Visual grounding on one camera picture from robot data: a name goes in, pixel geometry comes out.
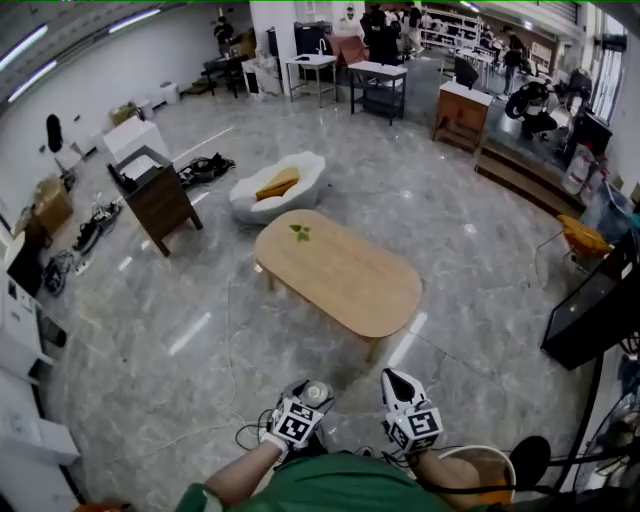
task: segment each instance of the fluorescent light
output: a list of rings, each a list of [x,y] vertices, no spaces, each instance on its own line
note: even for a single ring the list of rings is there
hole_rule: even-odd
[[[136,21],[141,21],[145,18],[149,18],[150,16],[153,16],[154,14],[158,14],[159,12],[160,12],[160,9],[152,9],[150,11],[143,12],[142,14],[138,14],[137,16],[124,20],[123,22],[118,23],[117,25],[114,25],[113,27],[111,27],[109,29],[109,34],[113,34],[114,32],[120,30],[121,28],[128,27],[129,25],[134,24]]]
[[[23,83],[20,87],[18,87],[15,92],[9,96],[9,103],[15,100],[18,96],[20,96],[24,91],[26,91],[29,87],[31,87],[35,82],[40,80],[44,75],[46,75],[49,71],[56,67],[57,62],[52,60],[45,67],[41,68],[37,71],[29,80]]]
[[[9,63],[13,62],[13,60],[20,55],[23,51],[25,51],[29,46],[35,43],[38,39],[40,39],[43,35],[47,33],[49,27],[44,25],[40,27],[35,32],[29,34],[25,39],[22,40],[18,45],[13,48],[9,53],[7,53],[2,60],[0,60],[0,71],[6,68]]]

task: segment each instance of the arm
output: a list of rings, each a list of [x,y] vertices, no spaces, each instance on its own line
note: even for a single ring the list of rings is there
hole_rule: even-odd
[[[465,461],[459,459],[439,459],[429,451],[420,452],[409,457],[409,464],[413,474],[421,484],[435,484],[440,487],[450,489],[466,489],[479,485],[478,473],[475,468]],[[459,512],[470,510],[474,507],[486,506],[486,502],[480,499],[477,494],[440,494],[447,504]]]
[[[237,505],[251,497],[262,477],[273,466],[282,450],[263,442],[249,453],[228,464],[205,482],[225,506]]]

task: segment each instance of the wooden step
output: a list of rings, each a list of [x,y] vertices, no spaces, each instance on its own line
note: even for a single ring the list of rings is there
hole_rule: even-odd
[[[577,211],[584,211],[585,205],[578,196],[569,194],[562,186],[562,174],[546,168],[538,162],[534,162],[525,155],[501,144],[495,140],[484,142],[481,153],[510,167],[514,171],[526,176],[546,188],[552,194],[562,198]]]
[[[476,172],[515,192],[554,217],[568,215],[574,219],[580,218],[582,210],[567,203],[563,197],[486,154],[480,154],[478,157]]]

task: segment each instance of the oval wooden table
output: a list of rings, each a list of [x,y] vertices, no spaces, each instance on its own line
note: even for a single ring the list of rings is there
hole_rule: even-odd
[[[364,340],[400,330],[422,296],[416,270],[312,210],[287,212],[258,236],[255,257],[269,289],[277,279]]]

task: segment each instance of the brown wooden cabinet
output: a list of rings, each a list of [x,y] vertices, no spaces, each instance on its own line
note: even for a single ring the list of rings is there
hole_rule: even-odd
[[[480,143],[493,97],[456,82],[440,87],[433,140],[446,138],[471,151]]]

